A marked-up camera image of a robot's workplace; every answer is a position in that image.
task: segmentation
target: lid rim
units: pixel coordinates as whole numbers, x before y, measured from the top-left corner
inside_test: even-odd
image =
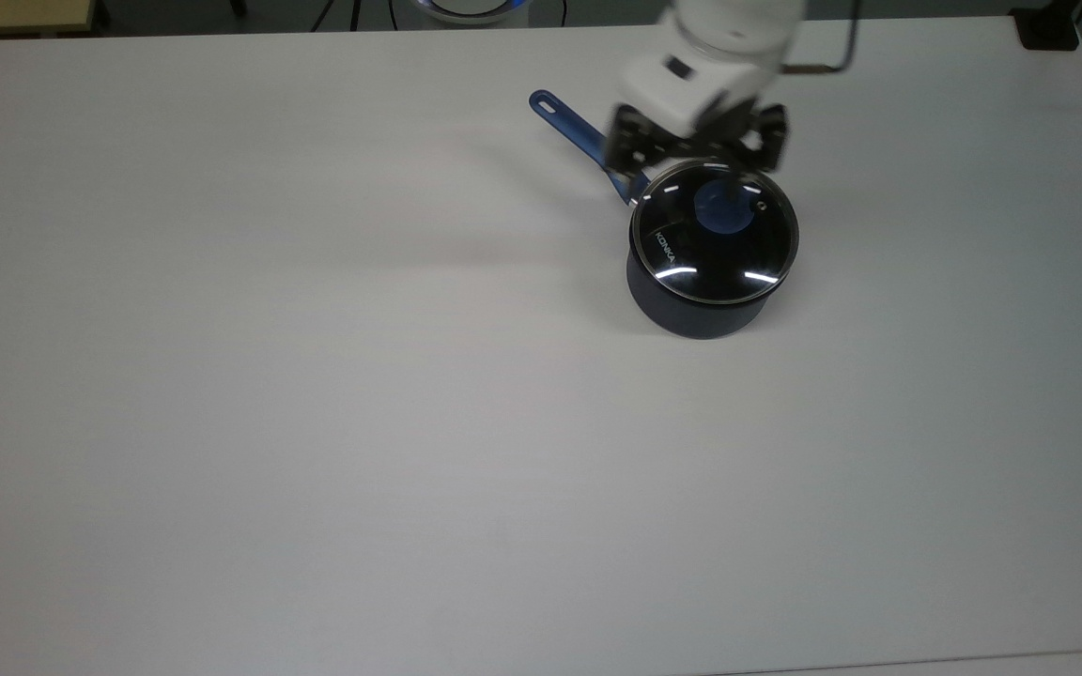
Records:
[[[791,209],[791,201],[787,198],[787,194],[779,188],[779,185],[775,181],[770,181],[770,176],[765,175],[765,173],[754,172],[752,175],[755,176],[755,182],[763,185],[763,188],[769,189],[773,196],[776,196],[779,207],[787,214],[787,222],[791,226],[791,246],[787,250],[787,261],[782,264],[782,268],[779,270],[779,280],[770,283],[769,287],[763,288],[763,290],[756,292],[756,294],[740,296],[740,299],[729,300],[729,301],[714,301],[710,299],[701,299],[698,295],[686,294],[686,292],[678,291],[677,288],[671,288],[667,286],[661,278],[658,278],[658,270],[650,266],[648,259],[646,259],[641,253],[641,210],[645,206],[645,197],[652,196],[654,193],[658,191],[658,188],[675,173],[688,170],[689,168],[704,168],[712,162],[711,159],[691,159],[684,160],[682,162],[675,163],[675,165],[669,167],[665,171],[662,171],[657,176],[654,176],[652,181],[649,181],[649,185],[645,188],[641,197],[636,198],[636,207],[632,210],[632,215],[629,223],[629,253],[631,256],[636,256],[641,266],[644,267],[645,271],[652,278],[654,281],[658,283],[659,287],[669,291],[670,294],[677,295],[682,300],[691,301],[691,303],[700,305],[714,305],[714,307],[722,307],[723,305],[742,305],[747,303],[754,303],[761,299],[765,299],[769,294],[773,294],[774,290],[782,286],[787,278],[787,274],[790,273],[791,264],[795,261],[795,254],[800,250],[800,220],[795,217],[795,211]],[[721,165],[722,171],[729,171],[725,165]]]

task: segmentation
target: wooden surface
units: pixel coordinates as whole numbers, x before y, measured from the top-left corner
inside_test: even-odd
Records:
[[[800,256],[695,342],[527,104],[652,39],[0,41],[0,676],[1082,651],[1082,50],[781,78]]]
[[[0,34],[90,29],[94,0],[0,0]]]

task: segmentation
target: pot lid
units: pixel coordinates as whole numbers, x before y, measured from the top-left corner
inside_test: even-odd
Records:
[[[691,160],[649,184],[632,214],[632,247],[654,278],[698,303],[747,303],[782,282],[800,228],[763,174]]]

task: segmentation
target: cable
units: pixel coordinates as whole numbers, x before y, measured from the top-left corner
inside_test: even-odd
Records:
[[[328,16],[328,10],[331,9],[331,4],[335,3],[335,1],[337,0],[328,0],[328,3],[324,5],[324,11],[319,12],[319,17],[317,18],[317,22],[312,26],[312,30],[309,30],[309,32],[315,32],[319,27],[319,25],[324,23],[324,17]]]
[[[835,66],[824,64],[786,64],[784,75],[835,75],[845,71],[854,63],[855,48],[858,47],[858,19],[862,17],[862,0],[854,0],[850,5],[850,35],[845,42],[845,56]]]

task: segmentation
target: pot handle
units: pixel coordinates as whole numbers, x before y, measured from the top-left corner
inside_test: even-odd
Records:
[[[601,130],[593,128],[589,121],[579,116],[579,112],[571,110],[570,106],[562,103],[562,100],[544,89],[533,91],[532,95],[529,96],[529,106],[537,115],[541,116],[541,119],[557,129],[558,133],[570,140],[580,150],[586,153],[590,159],[595,160],[596,165],[608,174],[609,180],[612,180],[612,185],[617,188],[617,194],[622,198],[623,203],[632,204],[629,184],[604,167],[604,134],[601,133]],[[645,185],[649,184],[649,180],[641,174],[634,183],[636,191],[641,193],[645,189]]]

